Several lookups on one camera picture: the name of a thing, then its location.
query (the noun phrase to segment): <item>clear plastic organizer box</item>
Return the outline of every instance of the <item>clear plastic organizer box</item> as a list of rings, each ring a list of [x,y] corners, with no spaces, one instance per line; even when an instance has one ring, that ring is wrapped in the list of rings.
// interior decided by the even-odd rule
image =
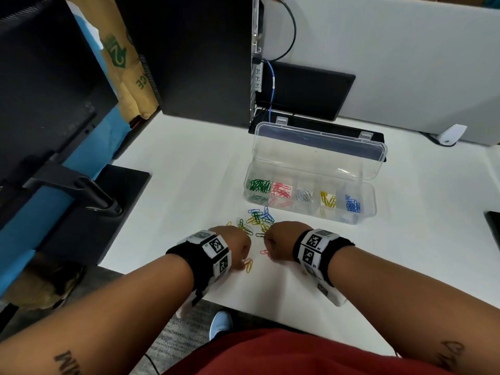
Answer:
[[[377,213],[375,178],[384,143],[261,122],[245,198],[254,204],[356,224]]]

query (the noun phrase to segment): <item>forearm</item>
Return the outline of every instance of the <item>forearm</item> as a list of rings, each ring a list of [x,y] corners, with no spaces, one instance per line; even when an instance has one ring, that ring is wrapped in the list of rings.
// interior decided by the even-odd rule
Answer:
[[[459,374],[498,373],[499,309],[353,246],[334,255],[328,276],[404,357]]]
[[[182,258],[161,257],[0,344],[0,373],[128,374],[192,287]]]

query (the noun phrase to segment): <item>tattoo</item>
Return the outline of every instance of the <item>tattoo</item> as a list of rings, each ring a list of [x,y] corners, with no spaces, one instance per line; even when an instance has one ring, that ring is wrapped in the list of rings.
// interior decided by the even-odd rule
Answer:
[[[65,353],[56,355],[54,360],[56,362],[62,362],[59,367],[59,372],[62,375],[83,375],[80,371],[80,365],[77,360],[73,358],[69,350]]]
[[[446,352],[436,354],[437,366],[451,372],[457,365],[457,359],[464,353],[466,347],[457,341],[443,341],[441,345],[446,348]]]

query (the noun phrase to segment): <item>blue cable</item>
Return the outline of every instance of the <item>blue cable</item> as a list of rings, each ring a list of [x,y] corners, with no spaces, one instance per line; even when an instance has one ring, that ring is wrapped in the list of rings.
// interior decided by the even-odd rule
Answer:
[[[267,65],[269,66],[269,69],[271,69],[272,73],[272,94],[271,94],[271,102],[269,103],[269,122],[271,122],[271,107],[272,107],[272,102],[274,101],[274,85],[276,81],[274,78],[274,70],[272,68],[271,62],[269,62],[267,59],[264,60],[267,62]]]

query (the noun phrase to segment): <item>red shirt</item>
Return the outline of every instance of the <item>red shirt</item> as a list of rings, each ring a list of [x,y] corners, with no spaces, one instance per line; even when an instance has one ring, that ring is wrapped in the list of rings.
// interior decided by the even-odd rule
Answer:
[[[206,345],[165,375],[215,374],[449,375],[413,359],[384,357],[314,335],[282,329],[228,334]]]

